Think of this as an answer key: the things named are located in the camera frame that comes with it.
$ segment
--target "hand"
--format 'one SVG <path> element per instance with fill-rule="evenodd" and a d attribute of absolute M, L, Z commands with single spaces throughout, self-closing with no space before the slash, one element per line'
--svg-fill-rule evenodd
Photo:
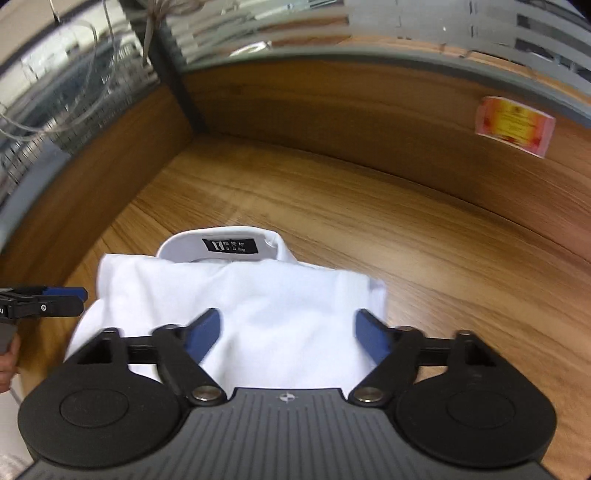
<path fill-rule="evenodd" d="M 21 347 L 21 338 L 16 333 L 10 349 L 4 355 L 0 355 L 0 393 L 10 390 L 10 382 L 17 373 L 18 350 Z"/>

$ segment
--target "paper label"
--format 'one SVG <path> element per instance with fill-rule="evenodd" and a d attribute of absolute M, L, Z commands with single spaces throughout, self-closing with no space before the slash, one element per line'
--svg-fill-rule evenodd
<path fill-rule="evenodd" d="M 556 119 L 522 103 L 484 97 L 476 113 L 476 133 L 544 157 Z"/>

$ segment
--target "clothing label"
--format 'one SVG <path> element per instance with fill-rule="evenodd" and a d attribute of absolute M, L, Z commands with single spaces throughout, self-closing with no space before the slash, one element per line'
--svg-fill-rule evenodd
<path fill-rule="evenodd" d="M 208 240 L 202 238 L 201 240 L 203 240 L 203 243 L 210 252 L 246 255 L 258 253 L 254 238 L 223 238 L 221 240 Z"/>

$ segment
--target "wooden table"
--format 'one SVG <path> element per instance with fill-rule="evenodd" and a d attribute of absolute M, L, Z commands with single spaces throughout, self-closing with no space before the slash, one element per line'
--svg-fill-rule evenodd
<path fill-rule="evenodd" d="M 178 231 L 254 225 L 302 261 L 385 280 L 388 321 L 474 330 L 553 402 L 544 459 L 591 473 L 591 265 L 485 210 L 364 167 L 232 137 L 201 137 L 125 208 L 70 277 L 94 296 L 107 252 L 153 255 Z"/>

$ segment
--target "metal bolt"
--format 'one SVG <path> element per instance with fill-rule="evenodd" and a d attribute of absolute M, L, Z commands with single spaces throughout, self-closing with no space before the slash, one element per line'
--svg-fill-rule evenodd
<path fill-rule="evenodd" d="M 374 403 L 380 401 L 384 397 L 384 392 L 379 388 L 361 387 L 355 390 L 353 396 L 364 403 Z"/>
<path fill-rule="evenodd" d="M 222 396 L 222 391 L 212 385 L 204 385 L 193 390 L 193 397 L 200 401 L 213 401 Z"/>

